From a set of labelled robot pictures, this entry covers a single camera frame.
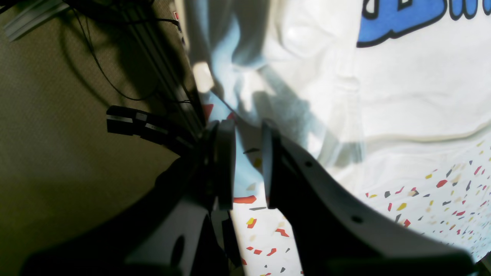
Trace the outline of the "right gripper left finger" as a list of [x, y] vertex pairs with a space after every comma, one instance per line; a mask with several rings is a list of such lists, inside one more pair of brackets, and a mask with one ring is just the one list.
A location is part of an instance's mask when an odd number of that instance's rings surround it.
[[211, 223], [231, 210], [236, 133], [214, 121], [142, 199], [85, 234], [31, 255], [21, 276], [228, 276]]

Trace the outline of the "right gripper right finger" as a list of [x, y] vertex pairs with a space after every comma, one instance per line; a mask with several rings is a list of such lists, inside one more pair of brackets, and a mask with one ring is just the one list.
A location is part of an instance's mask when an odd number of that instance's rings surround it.
[[305, 276], [468, 276], [471, 257], [369, 208], [262, 122], [265, 199], [291, 224]]

